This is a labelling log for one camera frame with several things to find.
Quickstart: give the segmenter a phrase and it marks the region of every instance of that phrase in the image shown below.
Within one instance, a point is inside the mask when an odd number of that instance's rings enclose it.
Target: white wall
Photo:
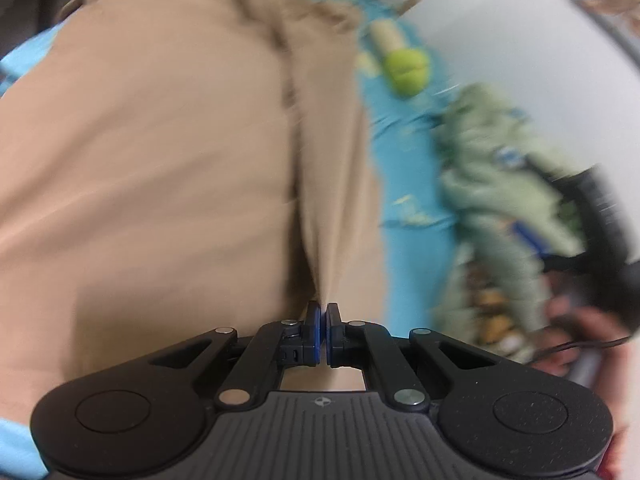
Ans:
[[[614,40],[569,0],[423,0],[408,18],[455,82],[495,82],[565,152],[599,162],[640,240],[640,68]],[[629,453],[623,479],[638,477]]]

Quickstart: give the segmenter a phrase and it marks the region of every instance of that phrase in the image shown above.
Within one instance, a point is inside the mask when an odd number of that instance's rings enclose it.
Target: beige fabric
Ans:
[[[357,21],[310,0],[84,0],[0,100],[0,416],[296,316],[316,289],[380,320]]]

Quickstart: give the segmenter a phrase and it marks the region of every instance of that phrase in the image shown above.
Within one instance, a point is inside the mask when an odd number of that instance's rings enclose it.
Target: black cable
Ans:
[[[552,346],[551,348],[545,348],[544,350],[537,351],[533,357],[526,363],[527,366],[542,361],[552,354],[562,352],[564,350],[570,350],[571,348],[597,348],[606,349],[613,348],[614,346],[620,346],[631,339],[631,336],[621,337],[620,339],[614,339],[613,341],[569,341],[568,343],[562,343],[561,345]]]

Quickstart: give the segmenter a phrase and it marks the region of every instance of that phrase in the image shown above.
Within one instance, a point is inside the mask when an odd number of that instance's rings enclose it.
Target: blue bedsheet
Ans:
[[[454,216],[440,201],[439,166],[429,134],[452,96],[445,67],[430,50],[433,73],[429,86],[411,99],[396,97],[367,37],[370,20],[395,15],[375,0],[349,1],[360,6],[366,17],[360,30],[358,72],[371,120],[371,152],[383,182],[386,326],[395,336],[407,336],[411,328],[430,325],[430,308],[438,301],[453,260]],[[422,46],[412,27],[402,21],[400,25],[412,46]],[[8,74],[5,87],[46,55],[60,27],[32,38],[0,61],[0,68]],[[0,420],[0,473],[28,480],[38,478],[44,466],[26,428],[18,430]]]

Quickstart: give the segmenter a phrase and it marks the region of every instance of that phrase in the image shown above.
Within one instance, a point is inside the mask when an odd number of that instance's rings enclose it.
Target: green ball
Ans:
[[[402,97],[422,92],[431,76],[429,56],[419,48],[394,50],[386,56],[383,67],[394,91]]]

